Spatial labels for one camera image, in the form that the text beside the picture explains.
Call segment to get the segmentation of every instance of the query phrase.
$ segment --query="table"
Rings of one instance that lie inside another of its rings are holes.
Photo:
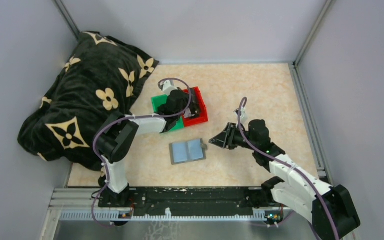
[[[146,81],[131,112],[152,113],[151,97],[161,95],[156,83],[179,78],[198,86],[207,107],[208,122],[181,130],[135,137],[123,161],[132,187],[252,187],[273,177],[256,164],[252,151],[221,149],[208,144],[206,159],[171,165],[169,143],[202,138],[205,143],[228,122],[242,97],[248,97],[248,121],[264,119],[271,140],[302,168],[317,176],[314,158],[295,94],[289,67],[284,64],[160,65]],[[181,83],[176,87],[184,89]],[[96,187],[100,172],[73,164],[69,187]]]

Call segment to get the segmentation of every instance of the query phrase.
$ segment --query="green container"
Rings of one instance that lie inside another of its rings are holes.
[[[161,106],[162,104],[164,104],[167,101],[167,97],[168,96],[164,94],[164,95],[154,96],[151,98],[152,107],[153,107],[154,112],[156,112],[156,110],[159,106]],[[180,119],[176,122],[174,127],[169,130],[169,132],[177,130],[177,129],[182,129],[182,128],[184,128],[183,119],[180,117]]]

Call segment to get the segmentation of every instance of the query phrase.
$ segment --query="white wall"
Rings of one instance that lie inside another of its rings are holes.
[[[63,0],[100,31],[162,63],[293,61],[324,0]]]
[[[362,239],[384,240],[384,1],[337,1],[299,69]]]
[[[17,144],[75,47],[50,0],[0,0],[0,240],[38,239],[52,189],[68,162],[44,162]]]

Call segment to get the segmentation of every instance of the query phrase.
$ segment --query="red container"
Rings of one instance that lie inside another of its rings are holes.
[[[198,100],[198,105],[199,108],[201,109],[201,113],[199,114],[199,117],[196,118],[184,118],[183,115],[181,115],[181,118],[183,119],[183,125],[184,127],[190,127],[192,125],[196,124],[201,124],[201,123],[206,123],[208,121],[208,115],[206,113],[206,106],[204,104],[204,100],[202,99],[201,92],[199,91],[199,88],[196,87],[191,87],[192,89],[195,90],[196,94],[196,99]]]

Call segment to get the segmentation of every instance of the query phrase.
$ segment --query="flower print blanket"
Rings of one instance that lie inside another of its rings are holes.
[[[93,137],[113,112],[129,109],[157,66],[140,49],[98,32],[82,32],[78,45],[21,126],[18,143],[45,161],[66,157],[99,171]]]

